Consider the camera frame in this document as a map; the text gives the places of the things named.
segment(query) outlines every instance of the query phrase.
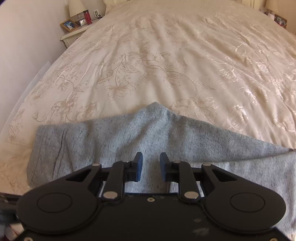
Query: gray garment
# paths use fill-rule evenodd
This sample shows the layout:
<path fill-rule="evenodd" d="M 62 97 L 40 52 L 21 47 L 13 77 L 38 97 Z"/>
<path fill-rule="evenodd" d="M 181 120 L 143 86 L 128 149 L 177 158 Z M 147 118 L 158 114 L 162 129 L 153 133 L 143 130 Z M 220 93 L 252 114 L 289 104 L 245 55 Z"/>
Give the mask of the gray garment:
<path fill-rule="evenodd" d="M 161 179 L 161 152 L 192 167 L 213 163 L 279 193 L 287 204 L 279 227 L 295 233 L 296 152 L 176 115 L 156 102 L 134 114 L 40 126 L 27 167 L 29 184 L 37 187 L 92 163 L 110 167 L 133 160 L 138 151 L 144 157 L 141 181 L 126 183 L 126 192 L 177 191 Z"/>

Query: nightstand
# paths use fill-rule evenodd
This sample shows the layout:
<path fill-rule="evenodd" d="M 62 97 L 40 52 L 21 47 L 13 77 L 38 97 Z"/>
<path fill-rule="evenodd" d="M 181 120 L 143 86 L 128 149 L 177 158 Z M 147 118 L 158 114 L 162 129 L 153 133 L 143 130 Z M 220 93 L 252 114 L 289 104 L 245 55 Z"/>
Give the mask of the nightstand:
<path fill-rule="evenodd" d="M 99 19 L 92 20 L 92 24 L 80 26 L 72 32 L 65 34 L 61 37 L 61 41 L 64 41 L 66 47 L 68 48 L 72 43 L 76 41 L 86 30 L 93 26 Z"/>

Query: bed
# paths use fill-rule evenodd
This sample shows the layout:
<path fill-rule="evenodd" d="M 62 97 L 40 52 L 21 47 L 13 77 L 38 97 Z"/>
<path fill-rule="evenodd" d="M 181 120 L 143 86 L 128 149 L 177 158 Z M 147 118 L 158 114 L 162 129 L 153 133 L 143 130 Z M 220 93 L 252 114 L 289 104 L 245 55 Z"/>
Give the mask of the bed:
<path fill-rule="evenodd" d="M 229 0 L 113 7 L 50 67 L 0 145 L 1 192 L 29 190 L 37 127 L 131 113 L 180 115 L 295 148 L 296 38 Z"/>

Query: red thermos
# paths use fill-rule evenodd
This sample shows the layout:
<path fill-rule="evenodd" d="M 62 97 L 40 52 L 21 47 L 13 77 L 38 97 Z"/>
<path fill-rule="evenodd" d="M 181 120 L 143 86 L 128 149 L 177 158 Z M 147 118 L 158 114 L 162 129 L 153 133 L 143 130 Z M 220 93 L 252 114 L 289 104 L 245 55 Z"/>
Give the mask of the red thermos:
<path fill-rule="evenodd" d="M 86 20 L 86 23 L 87 24 L 91 24 L 92 23 L 92 20 L 91 20 L 91 17 L 89 15 L 89 11 L 88 10 L 85 10 L 85 11 L 83 11 L 83 13 L 84 13 L 84 18 Z"/>

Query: table lamp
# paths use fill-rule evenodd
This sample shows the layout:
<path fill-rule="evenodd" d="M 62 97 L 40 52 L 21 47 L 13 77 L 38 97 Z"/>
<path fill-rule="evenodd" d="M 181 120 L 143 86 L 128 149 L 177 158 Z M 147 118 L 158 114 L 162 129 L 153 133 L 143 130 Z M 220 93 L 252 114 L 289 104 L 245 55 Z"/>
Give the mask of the table lamp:
<path fill-rule="evenodd" d="M 279 3 L 278 0 L 267 0 L 265 7 L 269 9 L 271 12 L 268 14 L 274 20 L 273 12 L 279 12 Z"/>
<path fill-rule="evenodd" d="M 83 13 L 83 11 L 86 11 L 86 8 L 83 6 L 83 4 L 80 0 L 69 0 L 68 6 L 69 6 L 70 17 L 78 15 L 75 22 L 78 25 L 80 25 L 79 21 L 80 21 L 80 19 L 84 18 L 84 16 L 79 16 L 79 14 Z"/>

